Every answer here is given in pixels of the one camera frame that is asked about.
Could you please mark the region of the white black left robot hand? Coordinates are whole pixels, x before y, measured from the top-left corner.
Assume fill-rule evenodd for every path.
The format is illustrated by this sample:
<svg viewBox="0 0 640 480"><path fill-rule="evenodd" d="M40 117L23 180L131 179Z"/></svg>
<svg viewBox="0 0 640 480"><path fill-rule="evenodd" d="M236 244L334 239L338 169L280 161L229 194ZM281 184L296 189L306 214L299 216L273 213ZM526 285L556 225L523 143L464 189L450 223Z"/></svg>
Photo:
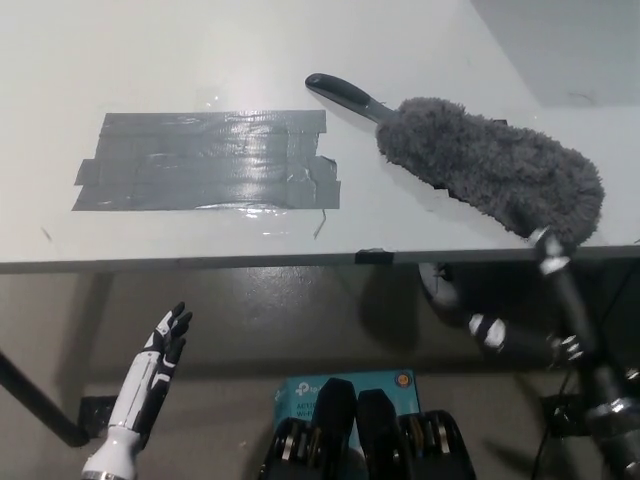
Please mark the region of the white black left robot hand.
<svg viewBox="0 0 640 480"><path fill-rule="evenodd" d="M186 345L193 313L178 303L156 325L132 361L116 398L104 443L82 468L83 479L136 479L146 447Z"/></svg>

